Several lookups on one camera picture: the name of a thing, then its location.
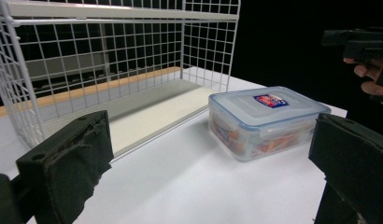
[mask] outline human hand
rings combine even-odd
[[[371,95],[383,95],[383,87],[376,84],[383,69],[383,59],[376,58],[369,63],[358,63],[354,59],[345,58],[345,63],[357,64],[354,73],[359,77],[369,77],[372,81],[365,81],[361,84],[361,89]]]

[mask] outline wire rack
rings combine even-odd
[[[0,95],[14,129],[34,147],[106,109],[111,122],[140,114],[111,123],[132,133],[168,117],[128,149],[162,133],[227,91],[239,8],[235,0],[0,0]],[[167,105],[144,114],[158,103]],[[195,107],[171,119],[182,104]]]

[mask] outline black handheld device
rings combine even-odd
[[[383,27],[355,30],[324,31],[322,46],[345,46],[343,57],[367,63],[374,58],[383,59]],[[377,85],[383,87],[383,68]],[[383,95],[371,95],[370,99],[383,102]]]

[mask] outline upper shelf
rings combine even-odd
[[[6,1],[11,17],[99,18],[99,19],[185,19],[237,21],[235,14],[194,12],[171,9],[117,7],[57,2]]]

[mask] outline black background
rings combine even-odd
[[[348,111],[347,118],[383,134],[383,105],[361,90],[364,78],[339,47],[320,44],[325,30],[383,27],[375,1],[242,1],[232,76],[284,86]]]

